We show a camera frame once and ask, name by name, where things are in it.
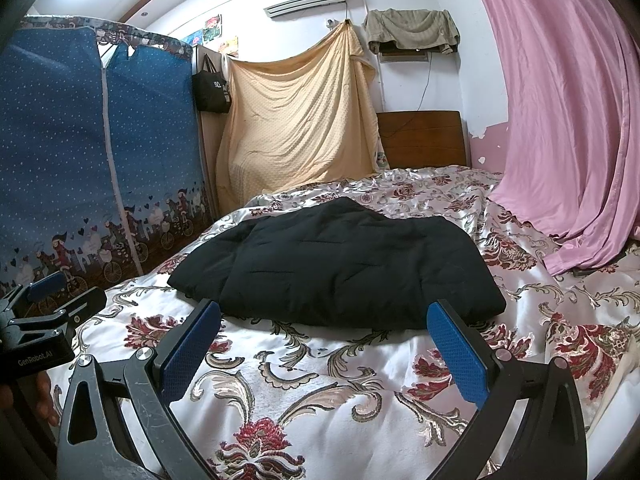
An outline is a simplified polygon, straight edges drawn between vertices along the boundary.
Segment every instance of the floral bedspread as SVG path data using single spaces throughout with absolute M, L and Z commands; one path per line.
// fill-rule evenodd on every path
M 154 272 L 108 291 L 107 309 L 79 330 L 77 352 L 109 361 L 155 346 L 191 311 L 192 303 L 166 281 L 193 248 L 244 219 L 348 196 L 391 218 L 441 215 L 462 227 L 507 299 L 506 311 L 478 329 L 492 348 L 508 348 L 518 358 L 564 356 L 588 426 L 640 332 L 640 250 L 630 248 L 617 264 L 584 279 L 570 273 L 554 279 L 542 258 L 556 243 L 487 199 L 499 179 L 458 166 L 388 170 L 358 182 L 258 196 Z M 50 372 L 59 409 L 73 368 Z M 130 402 L 122 407 L 145 464 L 160 471 Z M 221 479 L 424 480 L 475 406 L 462 399 L 425 331 L 330 330 L 228 317 L 172 410 Z M 485 472 L 499 467 L 518 421 L 515 413 Z

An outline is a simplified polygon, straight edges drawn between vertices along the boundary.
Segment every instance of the hanging cloth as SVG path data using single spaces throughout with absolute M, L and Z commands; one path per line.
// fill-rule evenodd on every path
M 457 52 L 460 43 L 460 33 L 448 10 L 372 10 L 363 26 L 374 54 L 380 52 L 380 43 L 441 54 Z
M 605 265 L 640 237 L 640 56 L 608 0 L 483 0 L 509 95 L 491 199 L 562 248 L 551 274 Z
M 377 172 L 375 70 L 350 21 L 282 61 L 229 63 L 233 102 L 216 164 L 222 214 L 261 193 Z

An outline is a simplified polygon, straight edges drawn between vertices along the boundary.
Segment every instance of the screw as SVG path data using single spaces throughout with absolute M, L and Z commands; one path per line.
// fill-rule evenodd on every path
M 506 348 L 498 348 L 495 351 L 495 356 L 498 358 L 498 361 L 509 361 L 512 357 L 511 352 Z
M 154 351 L 151 348 L 149 348 L 148 346 L 143 346 L 141 349 L 139 349 L 136 352 L 136 358 L 141 360 L 141 361 L 146 361 L 147 359 L 149 359 L 151 357 L 153 352 Z
M 82 354 L 77 362 L 80 366 L 87 366 L 91 362 L 91 356 L 89 354 Z
M 554 358 L 554 364 L 558 367 L 561 368 L 562 370 L 565 370 L 568 367 L 567 362 L 561 358 L 561 357 L 555 357 Z

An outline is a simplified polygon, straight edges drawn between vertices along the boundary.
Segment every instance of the human hand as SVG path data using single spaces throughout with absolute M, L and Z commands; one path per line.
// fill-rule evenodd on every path
M 60 418 L 53 407 L 51 397 L 51 379 L 46 372 L 39 372 L 35 377 L 36 390 L 38 392 L 38 402 L 36 412 L 50 425 L 57 426 Z M 6 384 L 0 384 L 0 410 L 6 410 L 14 405 L 14 394 Z

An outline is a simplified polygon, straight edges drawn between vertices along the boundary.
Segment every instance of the khaki cloth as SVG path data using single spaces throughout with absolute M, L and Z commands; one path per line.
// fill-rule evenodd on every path
M 232 107 L 216 164 L 223 214 L 261 193 L 376 173 L 367 88 L 375 70 L 363 54 L 347 20 L 298 56 L 230 62 Z
M 364 29 L 374 54 L 380 51 L 380 43 L 387 41 L 393 41 L 398 48 L 426 48 L 442 54 L 457 52 L 460 42 L 448 10 L 372 10 Z

